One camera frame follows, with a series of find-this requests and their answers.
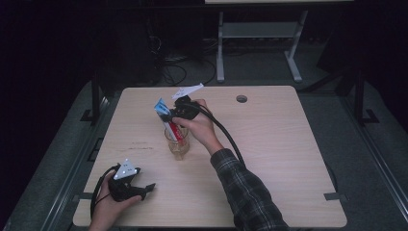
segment plaid shirt sleeve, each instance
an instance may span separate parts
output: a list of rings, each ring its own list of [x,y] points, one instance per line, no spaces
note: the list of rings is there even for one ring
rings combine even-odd
[[[238,230],[289,230],[264,183],[231,150],[216,152],[211,164],[225,190]]]

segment gray carpet floor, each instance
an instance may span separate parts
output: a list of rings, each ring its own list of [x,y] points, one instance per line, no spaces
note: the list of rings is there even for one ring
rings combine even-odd
[[[327,75],[316,68],[323,45],[302,43],[295,60],[303,82],[293,81],[282,53],[285,47],[268,52],[250,52],[225,56],[223,86],[290,85],[305,88]],[[206,59],[212,64],[216,56]],[[214,74],[208,63],[187,61],[179,63],[187,71],[180,86],[206,82]],[[178,68],[168,71],[175,79],[182,78]],[[353,93],[339,97],[334,93],[337,82],[311,93],[300,93],[299,99],[310,122],[324,161],[335,175],[338,191],[347,200],[342,204],[347,226],[339,230],[408,230],[408,223],[399,210],[381,169],[375,163],[367,136],[373,141],[399,183],[408,192],[408,135],[384,106],[378,92],[366,84],[365,108],[374,111],[380,123],[359,126],[351,115]],[[208,86],[217,86],[216,80]],[[156,87],[165,87],[164,79]],[[79,195],[86,184],[97,155],[95,146],[102,142],[120,98],[122,84],[102,104],[98,123],[80,121],[84,110],[91,108],[90,84],[84,86],[72,105],[60,131],[49,146],[25,193],[20,198],[6,230],[87,230],[76,227],[72,217]],[[113,227],[112,230],[135,230]]]

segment white triangular marker plate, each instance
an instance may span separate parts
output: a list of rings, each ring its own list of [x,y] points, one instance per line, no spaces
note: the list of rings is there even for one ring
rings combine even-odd
[[[138,171],[135,169],[132,163],[130,163],[129,160],[126,159],[125,162],[123,162],[123,164],[120,166],[119,170],[114,176],[114,179],[115,180],[122,179],[127,176],[134,175],[136,173],[138,173]]]
[[[204,87],[203,84],[199,84],[199,85],[192,86],[192,87],[180,88],[173,96],[171,96],[171,98],[178,99],[180,97],[193,93],[196,90],[202,89],[203,87]]]

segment background table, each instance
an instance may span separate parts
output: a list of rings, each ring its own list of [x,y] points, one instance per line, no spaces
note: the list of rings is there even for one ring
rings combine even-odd
[[[231,227],[233,215],[206,149],[193,137],[184,161],[168,150],[165,127],[153,107],[160,97],[170,107],[177,88],[125,90],[84,189],[128,158],[141,173],[133,184],[156,183],[154,192],[126,211],[123,226]],[[247,97],[239,103],[238,95]],[[236,141],[248,169],[268,187],[291,227],[342,227],[346,218],[333,193],[319,148],[292,87],[205,87],[191,98],[205,98],[214,116]],[[216,129],[226,147],[228,140]],[[81,199],[73,221],[89,225],[90,201]]]

